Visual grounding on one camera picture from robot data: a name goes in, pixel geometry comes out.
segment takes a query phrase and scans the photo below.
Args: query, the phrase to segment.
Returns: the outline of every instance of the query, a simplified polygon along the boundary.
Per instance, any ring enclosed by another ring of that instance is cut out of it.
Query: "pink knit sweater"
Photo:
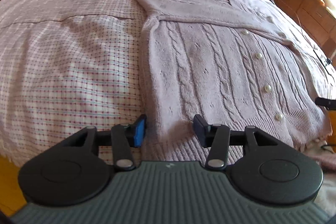
[[[195,114],[233,130],[255,125],[291,146],[330,132],[304,57],[276,25],[234,0],[137,1],[148,16],[140,55],[149,124],[143,159],[204,162]],[[229,161],[241,156],[234,147]]]

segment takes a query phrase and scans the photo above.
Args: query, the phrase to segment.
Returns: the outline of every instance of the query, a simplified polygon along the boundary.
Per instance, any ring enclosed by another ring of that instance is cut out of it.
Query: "black clamp pad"
[[[336,110],[336,100],[330,100],[330,99],[317,97],[315,99],[315,104],[317,104],[318,106],[324,106],[328,110]]]
[[[244,195],[264,204],[287,206],[313,199],[323,172],[312,159],[255,126],[244,131],[209,125],[194,117],[194,131],[204,147],[211,146],[205,167],[225,171]],[[243,146],[244,157],[227,166],[229,145]]]
[[[146,116],[97,132],[88,126],[28,161],[18,182],[27,199],[45,206],[69,206],[99,194],[116,172],[135,168],[130,146],[141,146]],[[99,146],[112,146],[114,166],[98,158]]]

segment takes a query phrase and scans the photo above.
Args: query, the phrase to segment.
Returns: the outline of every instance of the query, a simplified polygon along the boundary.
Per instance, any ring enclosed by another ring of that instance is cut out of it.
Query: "pearl button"
[[[263,59],[263,54],[261,52],[255,54],[256,58]]]
[[[272,91],[272,87],[270,85],[266,85],[264,86],[264,90],[267,92],[267,93],[270,93]]]
[[[278,113],[277,115],[275,115],[275,119],[277,121],[281,121],[284,118],[284,116],[281,113]]]

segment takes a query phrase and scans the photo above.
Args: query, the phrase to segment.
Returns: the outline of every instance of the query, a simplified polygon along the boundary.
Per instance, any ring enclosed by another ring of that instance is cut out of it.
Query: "metal rivet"
[[[133,162],[128,159],[122,159],[122,160],[117,161],[117,166],[121,168],[128,168],[128,167],[131,167],[132,165],[133,165]]]
[[[270,93],[272,91],[272,87],[270,85],[266,85],[264,86],[264,90],[267,92],[267,93]]]
[[[255,54],[256,58],[263,59],[263,54],[261,52]]]
[[[208,165],[212,168],[221,168],[224,166],[224,161],[219,159],[209,160]]]

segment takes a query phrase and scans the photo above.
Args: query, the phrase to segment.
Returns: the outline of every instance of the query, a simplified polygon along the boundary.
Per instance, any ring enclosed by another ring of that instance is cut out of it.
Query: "wooden floor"
[[[17,182],[19,168],[0,156],[0,210],[10,216],[26,204]]]

